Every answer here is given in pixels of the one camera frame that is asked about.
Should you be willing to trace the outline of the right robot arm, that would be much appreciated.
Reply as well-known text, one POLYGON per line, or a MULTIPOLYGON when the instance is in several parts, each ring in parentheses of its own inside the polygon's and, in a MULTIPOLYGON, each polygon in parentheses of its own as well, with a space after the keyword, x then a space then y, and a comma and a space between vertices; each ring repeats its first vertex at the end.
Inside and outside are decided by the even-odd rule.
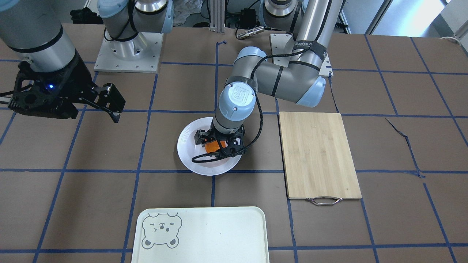
MULTIPOLYGON (((172 0, 99 0, 105 25, 95 70, 156 72, 162 35, 172 30, 172 0)), ((10 98, 1 103, 22 115, 77 118, 75 104, 107 112, 117 123, 126 103, 113 83, 93 82, 79 52, 43 0, 2 0, 1 40, 18 65, 10 98)))

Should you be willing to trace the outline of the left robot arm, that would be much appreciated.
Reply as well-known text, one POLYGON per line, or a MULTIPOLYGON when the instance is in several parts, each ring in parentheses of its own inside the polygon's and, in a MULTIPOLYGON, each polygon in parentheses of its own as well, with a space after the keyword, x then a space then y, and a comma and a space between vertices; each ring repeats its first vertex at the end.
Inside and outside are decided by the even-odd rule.
POLYGON ((209 130, 197 130, 195 144, 216 142, 218 149, 192 158, 211 163, 244 154, 256 139, 244 145, 244 121, 266 94, 301 106, 315 107, 326 81, 319 75, 335 28, 342 0, 263 0, 259 18, 264 25, 291 33, 284 54, 266 55, 243 48, 218 99, 209 130))

